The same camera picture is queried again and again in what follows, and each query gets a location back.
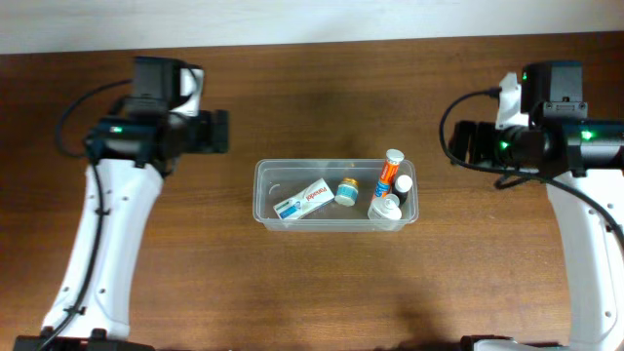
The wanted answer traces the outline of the orange glue stick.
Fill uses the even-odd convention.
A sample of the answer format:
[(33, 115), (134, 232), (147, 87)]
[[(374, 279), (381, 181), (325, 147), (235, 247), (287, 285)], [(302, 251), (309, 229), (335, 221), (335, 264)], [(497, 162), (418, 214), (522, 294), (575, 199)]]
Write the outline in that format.
[(397, 171), (405, 159), (405, 154), (398, 149), (388, 149), (380, 176), (373, 190), (372, 198), (383, 198), (390, 191)]

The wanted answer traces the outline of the dark bottle white cap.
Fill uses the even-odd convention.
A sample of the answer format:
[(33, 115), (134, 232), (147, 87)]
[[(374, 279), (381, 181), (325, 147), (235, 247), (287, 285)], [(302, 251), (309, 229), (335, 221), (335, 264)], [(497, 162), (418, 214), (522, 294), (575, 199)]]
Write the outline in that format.
[(409, 175), (399, 175), (392, 186), (392, 193), (399, 199), (399, 206), (402, 206), (413, 187), (413, 180)]

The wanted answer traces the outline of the white calamine lotion bottle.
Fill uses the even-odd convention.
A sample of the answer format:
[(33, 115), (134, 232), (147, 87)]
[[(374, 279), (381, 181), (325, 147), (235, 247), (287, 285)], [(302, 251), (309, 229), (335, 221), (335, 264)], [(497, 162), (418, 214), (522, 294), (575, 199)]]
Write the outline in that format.
[(370, 203), (368, 218), (376, 229), (394, 230), (403, 216), (399, 205), (400, 200), (394, 194), (388, 194), (385, 197), (375, 197)]

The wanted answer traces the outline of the white Panadol box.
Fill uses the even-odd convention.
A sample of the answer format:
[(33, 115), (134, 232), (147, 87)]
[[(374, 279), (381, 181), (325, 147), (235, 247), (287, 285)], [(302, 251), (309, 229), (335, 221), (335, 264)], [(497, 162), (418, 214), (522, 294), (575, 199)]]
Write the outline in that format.
[(319, 178), (290, 198), (276, 204), (273, 210), (281, 220), (298, 220), (332, 202), (334, 194), (323, 178)]

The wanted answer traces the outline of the gold lid balm jar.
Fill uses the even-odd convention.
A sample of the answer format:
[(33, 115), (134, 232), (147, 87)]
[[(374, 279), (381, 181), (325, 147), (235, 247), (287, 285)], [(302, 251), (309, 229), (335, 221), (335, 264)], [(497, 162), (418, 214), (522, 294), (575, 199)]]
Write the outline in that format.
[(355, 178), (345, 177), (338, 185), (334, 200), (345, 207), (353, 207), (359, 195), (359, 184)]

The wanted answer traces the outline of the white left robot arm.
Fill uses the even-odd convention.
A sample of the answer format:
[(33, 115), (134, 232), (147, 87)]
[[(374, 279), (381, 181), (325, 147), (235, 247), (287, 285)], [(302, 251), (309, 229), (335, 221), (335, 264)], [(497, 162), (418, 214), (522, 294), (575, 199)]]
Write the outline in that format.
[(131, 92), (83, 139), (83, 211), (56, 299), (39, 334), (17, 336), (15, 349), (145, 349), (129, 340), (130, 297), (153, 205), (182, 155), (229, 148), (227, 111), (200, 106), (205, 77), (181, 59), (134, 59)]

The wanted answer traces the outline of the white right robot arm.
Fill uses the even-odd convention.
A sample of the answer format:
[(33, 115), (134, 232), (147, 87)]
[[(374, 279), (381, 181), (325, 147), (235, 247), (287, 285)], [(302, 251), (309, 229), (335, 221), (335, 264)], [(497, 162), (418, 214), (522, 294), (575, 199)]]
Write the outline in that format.
[(497, 175), (503, 190), (545, 185), (562, 239), (570, 301), (567, 350), (623, 347), (623, 125), (588, 116), (582, 64), (541, 61), (484, 95), (493, 122), (459, 121), (440, 135), (457, 166)]

